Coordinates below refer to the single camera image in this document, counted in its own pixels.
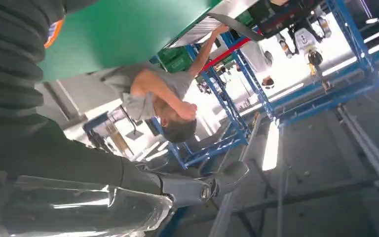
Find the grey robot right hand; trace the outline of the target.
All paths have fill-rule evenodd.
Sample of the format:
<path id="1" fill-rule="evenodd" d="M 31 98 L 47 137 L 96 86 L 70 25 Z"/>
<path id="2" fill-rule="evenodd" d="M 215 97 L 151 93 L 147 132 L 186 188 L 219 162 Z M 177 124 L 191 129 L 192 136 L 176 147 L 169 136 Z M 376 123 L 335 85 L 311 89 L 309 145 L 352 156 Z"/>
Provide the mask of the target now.
<path id="1" fill-rule="evenodd" d="M 248 172 L 235 161 L 197 179 L 158 173 L 69 140 L 50 120 L 0 120 L 0 237 L 151 232 L 177 207 L 230 193 Z"/>

